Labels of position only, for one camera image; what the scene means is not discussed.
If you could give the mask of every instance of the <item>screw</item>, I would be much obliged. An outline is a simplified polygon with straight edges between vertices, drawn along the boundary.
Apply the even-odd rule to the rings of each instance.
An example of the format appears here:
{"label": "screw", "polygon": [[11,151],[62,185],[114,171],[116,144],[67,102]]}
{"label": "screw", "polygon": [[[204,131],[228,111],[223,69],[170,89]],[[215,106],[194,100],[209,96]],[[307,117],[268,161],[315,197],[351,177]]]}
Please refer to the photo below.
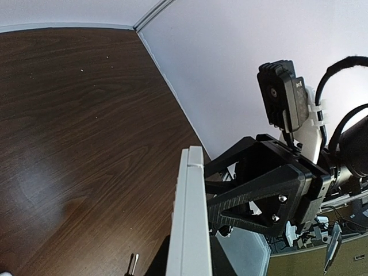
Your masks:
{"label": "screw", "polygon": [[288,198],[287,198],[285,195],[280,194],[280,195],[278,196],[278,200],[280,200],[280,202],[285,202],[285,201],[287,201],[287,200],[288,200]]}
{"label": "screw", "polygon": [[274,222],[277,222],[277,221],[279,221],[279,220],[280,220],[280,218],[279,218],[278,216],[276,216],[275,214],[273,214],[273,215],[272,215],[272,220],[273,220]]}
{"label": "screw", "polygon": [[276,98],[277,97],[277,91],[274,88],[271,88],[271,95],[272,97]]}

